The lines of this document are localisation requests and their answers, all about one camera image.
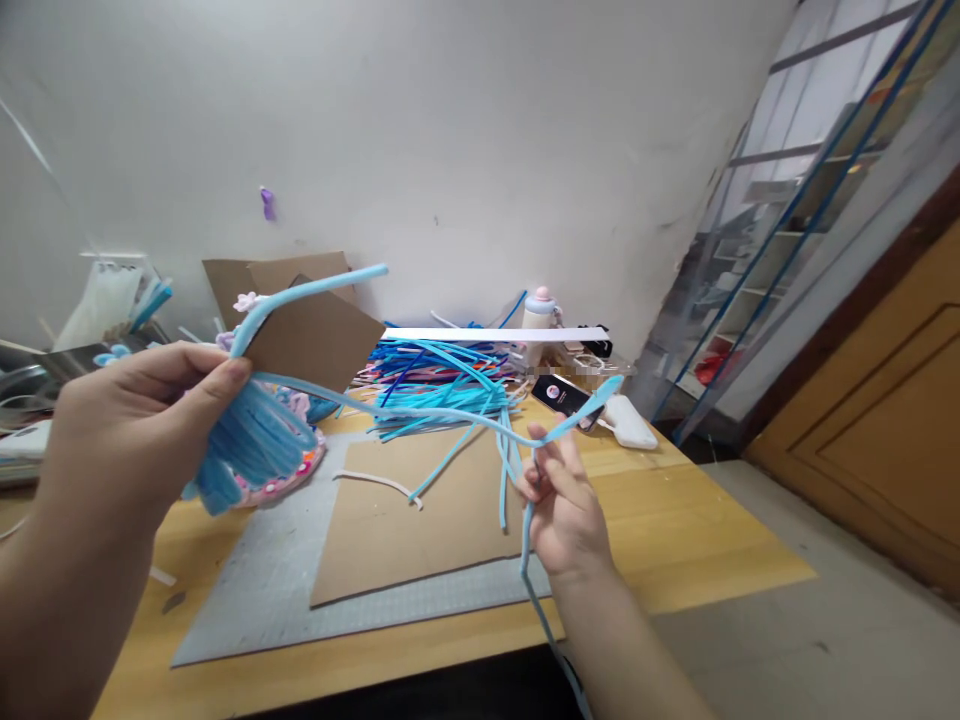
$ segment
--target white bottle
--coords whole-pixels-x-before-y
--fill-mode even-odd
[[[523,323],[521,327],[548,330],[554,325],[556,312],[557,301],[550,297],[550,290],[547,287],[539,287],[535,294],[527,296],[523,304]],[[527,343],[527,367],[539,365],[542,353],[543,343]]]

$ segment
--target phone screen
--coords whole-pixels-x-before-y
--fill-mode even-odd
[[[556,375],[541,375],[537,378],[531,394],[551,410],[562,412],[567,417],[573,415],[590,399],[590,395],[578,388],[569,380]],[[577,423],[582,432],[590,432],[597,424],[597,419],[603,413],[599,407]]]

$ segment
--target cutting mat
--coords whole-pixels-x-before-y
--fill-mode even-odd
[[[327,436],[327,454],[310,482],[253,514],[173,667],[527,600],[519,559],[510,558],[310,609],[341,482],[333,474],[344,466],[350,443],[372,439],[363,433]],[[490,512],[495,515],[496,508]],[[537,595],[549,595],[536,556],[529,573]]]

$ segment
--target wooden door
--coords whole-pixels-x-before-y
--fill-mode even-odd
[[[960,221],[746,455],[960,598]]]

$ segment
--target cardboard piece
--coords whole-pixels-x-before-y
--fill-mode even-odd
[[[244,313],[233,309],[237,295],[248,292],[273,295],[290,287],[298,274],[302,273],[311,280],[323,280],[349,272],[350,266],[342,252],[332,252],[282,260],[204,260],[203,269],[223,324],[235,328],[244,318]],[[357,304],[357,293],[352,285],[338,288],[333,293]]]
[[[354,443],[344,467],[417,488],[464,430]],[[492,430],[477,428],[421,495],[423,510],[394,488],[342,478],[310,605],[520,554],[523,510],[507,489],[500,530],[500,454]]]
[[[272,295],[300,278],[322,280],[348,272],[342,252],[251,262],[204,260],[224,324],[236,327],[245,314],[237,295]],[[364,367],[384,326],[356,307],[352,286],[290,303],[272,313],[247,348],[255,370],[288,375],[343,391]]]
[[[233,329],[243,322],[246,313],[233,309],[237,295],[256,290],[249,260],[204,260],[203,270],[217,301],[224,327]]]
[[[383,335],[384,325],[332,292],[275,310],[245,355],[254,370],[343,392]]]

